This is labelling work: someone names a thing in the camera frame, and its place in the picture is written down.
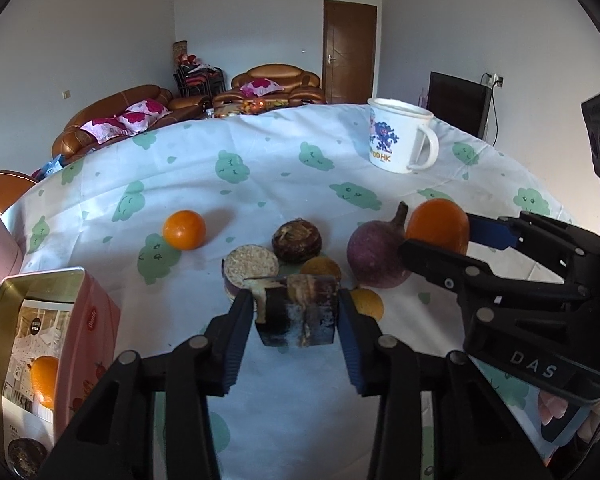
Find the person's hand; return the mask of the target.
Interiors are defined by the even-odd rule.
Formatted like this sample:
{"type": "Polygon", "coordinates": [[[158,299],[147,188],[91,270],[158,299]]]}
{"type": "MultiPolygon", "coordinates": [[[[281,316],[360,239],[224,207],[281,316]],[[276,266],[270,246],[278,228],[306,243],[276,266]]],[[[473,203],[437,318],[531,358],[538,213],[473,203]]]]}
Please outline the person's hand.
{"type": "Polygon", "coordinates": [[[568,443],[590,444],[596,441],[600,426],[600,400],[592,406],[575,406],[554,394],[538,393],[540,416],[540,453],[546,462],[558,448],[568,443]]]}

